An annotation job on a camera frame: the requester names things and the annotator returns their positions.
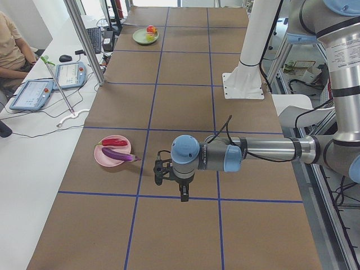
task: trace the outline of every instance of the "eggplant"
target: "eggplant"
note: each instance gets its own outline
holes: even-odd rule
[[[122,160],[122,161],[126,161],[126,162],[134,162],[134,161],[141,160],[135,155],[119,153],[108,147],[103,147],[101,149],[101,151],[103,152],[103,154],[105,156],[107,156],[108,158],[111,158],[111,159]]]

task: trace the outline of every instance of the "beige shirt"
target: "beige shirt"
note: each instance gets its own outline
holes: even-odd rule
[[[0,67],[17,70],[24,66],[25,56],[15,43],[21,38],[15,24],[0,11]]]

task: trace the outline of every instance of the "table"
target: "table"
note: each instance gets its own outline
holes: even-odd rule
[[[87,27],[94,27],[97,20],[84,16]],[[72,55],[78,60],[74,51],[82,48],[71,20],[64,24],[58,36],[54,37],[44,55],[54,63],[59,63],[62,54]],[[81,61],[86,66],[87,58],[82,55]],[[38,61],[26,79],[48,78],[50,74],[42,61]],[[89,109],[96,95],[96,78],[90,76],[86,85],[80,90],[84,100],[76,105],[75,110]],[[53,93],[49,106],[61,99],[59,92]],[[69,97],[72,105],[81,101],[78,93]],[[58,115],[68,107],[64,101],[45,109],[50,115]],[[35,136],[57,129],[56,124],[69,114],[66,111],[57,118],[50,118],[44,113],[36,112],[18,118],[6,119],[14,132]],[[12,117],[3,110],[0,119]],[[83,125],[87,114],[67,120],[63,129]],[[59,189],[74,147],[77,144],[82,128],[70,129],[38,138],[25,138],[11,135],[0,138],[0,269],[26,269],[33,255],[37,241],[47,219],[51,205]]]
[[[229,114],[233,136],[283,136],[269,93],[223,96],[247,23],[235,8],[133,7],[28,269],[321,269],[291,164],[197,172],[187,203],[154,184],[159,150],[180,134],[202,141]],[[134,43],[150,24],[157,42]],[[99,166],[93,145],[111,134],[142,161]]]

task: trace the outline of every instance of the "blue joint cap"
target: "blue joint cap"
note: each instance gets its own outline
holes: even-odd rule
[[[287,33],[287,41],[290,44],[317,44],[315,35],[300,35],[300,34],[292,34]]]
[[[360,183],[360,155],[354,159],[349,168],[349,176],[352,181]]]
[[[325,5],[337,14],[343,16],[360,16],[359,0],[323,0]]]
[[[224,172],[237,172],[241,165],[241,149],[235,145],[228,145],[224,158]]]
[[[171,146],[171,158],[177,164],[188,164],[194,161],[199,152],[198,141],[190,135],[177,137]]]

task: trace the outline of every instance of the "computer mouse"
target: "computer mouse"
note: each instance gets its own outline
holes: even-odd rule
[[[70,56],[70,55],[61,55],[59,58],[58,58],[58,60],[60,61],[60,62],[69,62],[69,61],[71,61],[73,58]]]

